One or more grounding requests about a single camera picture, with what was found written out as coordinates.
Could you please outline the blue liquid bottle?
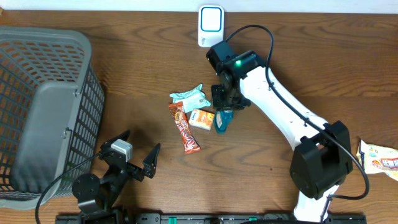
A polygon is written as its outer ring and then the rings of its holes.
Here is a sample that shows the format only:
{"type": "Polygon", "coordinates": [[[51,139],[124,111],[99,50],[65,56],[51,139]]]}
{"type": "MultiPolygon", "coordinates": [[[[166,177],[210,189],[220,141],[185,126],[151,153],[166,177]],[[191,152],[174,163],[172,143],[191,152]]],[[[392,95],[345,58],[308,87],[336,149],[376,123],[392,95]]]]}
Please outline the blue liquid bottle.
{"type": "Polygon", "coordinates": [[[217,111],[215,114],[214,122],[215,129],[218,134],[224,134],[229,123],[233,120],[233,110],[217,111]]]}

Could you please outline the yellow snack package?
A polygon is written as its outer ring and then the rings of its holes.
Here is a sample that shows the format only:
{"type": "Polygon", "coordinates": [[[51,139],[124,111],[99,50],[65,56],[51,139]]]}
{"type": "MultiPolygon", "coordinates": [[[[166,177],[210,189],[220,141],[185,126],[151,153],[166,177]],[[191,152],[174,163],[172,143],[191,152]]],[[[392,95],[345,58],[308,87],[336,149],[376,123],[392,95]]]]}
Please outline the yellow snack package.
{"type": "Polygon", "coordinates": [[[360,140],[356,155],[366,174],[385,173],[397,180],[397,149],[367,144],[360,140]]]}

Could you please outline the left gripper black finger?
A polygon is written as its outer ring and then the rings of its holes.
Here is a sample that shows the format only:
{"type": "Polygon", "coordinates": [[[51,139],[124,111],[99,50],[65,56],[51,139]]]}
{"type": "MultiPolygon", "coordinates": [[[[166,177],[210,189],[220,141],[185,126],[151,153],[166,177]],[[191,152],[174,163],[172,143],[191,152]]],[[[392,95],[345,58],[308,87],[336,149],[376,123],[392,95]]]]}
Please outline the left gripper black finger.
{"type": "Polygon", "coordinates": [[[107,147],[111,147],[112,143],[115,142],[115,141],[117,141],[118,139],[121,139],[121,140],[123,140],[123,141],[127,141],[128,137],[129,137],[129,135],[130,135],[130,133],[131,133],[131,131],[128,129],[128,130],[126,130],[125,132],[119,134],[118,136],[113,137],[113,138],[111,138],[110,140],[105,141],[105,142],[102,144],[102,149],[105,149],[105,148],[107,148],[107,147]]]}
{"type": "Polygon", "coordinates": [[[148,156],[143,160],[143,165],[144,165],[144,172],[145,173],[155,173],[156,172],[156,167],[157,167],[157,159],[159,156],[161,144],[158,143],[155,145],[153,150],[148,154],[148,156]]]}

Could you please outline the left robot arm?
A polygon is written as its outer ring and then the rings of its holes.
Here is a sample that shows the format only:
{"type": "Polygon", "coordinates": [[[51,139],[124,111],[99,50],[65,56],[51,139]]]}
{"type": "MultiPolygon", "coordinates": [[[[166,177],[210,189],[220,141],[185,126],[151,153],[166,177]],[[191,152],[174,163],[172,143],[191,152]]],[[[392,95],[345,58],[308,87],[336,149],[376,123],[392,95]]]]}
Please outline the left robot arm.
{"type": "Polygon", "coordinates": [[[78,223],[131,223],[133,218],[123,208],[114,207],[124,186],[131,180],[143,181],[153,178],[161,144],[143,160],[143,167],[131,164],[132,144],[127,142],[130,131],[105,141],[98,153],[99,159],[109,165],[102,178],[94,174],[83,174],[73,183],[72,193],[81,210],[78,223]]]}

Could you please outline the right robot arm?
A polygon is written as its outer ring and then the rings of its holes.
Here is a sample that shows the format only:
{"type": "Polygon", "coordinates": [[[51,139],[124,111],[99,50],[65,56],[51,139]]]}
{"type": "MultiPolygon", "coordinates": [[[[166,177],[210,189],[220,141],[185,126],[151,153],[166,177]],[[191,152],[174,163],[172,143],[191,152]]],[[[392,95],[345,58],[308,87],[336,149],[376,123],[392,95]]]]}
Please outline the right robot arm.
{"type": "Polygon", "coordinates": [[[255,104],[277,126],[294,151],[290,176],[299,189],[294,217],[322,222],[329,197],[353,170],[348,128],[329,124],[301,104],[276,79],[252,50],[238,55],[221,41],[206,53],[219,85],[211,87],[217,112],[242,110],[255,104]]]}

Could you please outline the orange tissue pack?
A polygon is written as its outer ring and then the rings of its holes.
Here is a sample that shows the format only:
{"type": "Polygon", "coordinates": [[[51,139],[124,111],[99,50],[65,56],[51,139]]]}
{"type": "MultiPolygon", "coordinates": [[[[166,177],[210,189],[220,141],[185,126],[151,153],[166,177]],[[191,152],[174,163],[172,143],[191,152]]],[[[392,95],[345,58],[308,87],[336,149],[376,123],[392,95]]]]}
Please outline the orange tissue pack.
{"type": "Polygon", "coordinates": [[[194,109],[191,112],[188,122],[190,125],[194,127],[210,131],[213,125],[214,117],[215,115],[213,113],[199,109],[194,109]]]}

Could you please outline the red chocolate bar wrapper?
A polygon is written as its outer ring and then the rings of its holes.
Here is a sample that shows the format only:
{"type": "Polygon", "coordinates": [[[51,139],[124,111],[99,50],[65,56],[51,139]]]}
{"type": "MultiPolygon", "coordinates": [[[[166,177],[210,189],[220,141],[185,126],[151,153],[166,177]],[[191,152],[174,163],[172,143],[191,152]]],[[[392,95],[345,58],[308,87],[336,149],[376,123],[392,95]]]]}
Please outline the red chocolate bar wrapper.
{"type": "Polygon", "coordinates": [[[183,103],[171,103],[168,105],[168,108],[173,116],[174,122],[178,130],[180,131],[184,147],[184,153],[191,154],[201,151],[200,145],[193,137],[193,134],[189,128],[189,123],[183,108],[183,103]]]}

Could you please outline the teal wet wipes pack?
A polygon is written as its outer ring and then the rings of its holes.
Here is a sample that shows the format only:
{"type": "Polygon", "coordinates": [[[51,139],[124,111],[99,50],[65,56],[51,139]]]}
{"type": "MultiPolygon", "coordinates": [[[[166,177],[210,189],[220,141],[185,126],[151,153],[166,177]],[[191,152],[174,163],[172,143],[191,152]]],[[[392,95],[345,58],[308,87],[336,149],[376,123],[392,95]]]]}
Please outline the teal wet wipes pack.
{"type": "Polygon", "coordinates": [[[202,92],[202,84],[199,84],[194,89],[182,93],[171,93],[173,103],[183,103],[183,110],[186,113],[194,109],[200,109],[211,106],[211,103],[206,99],[206,95],[202,92]]]}

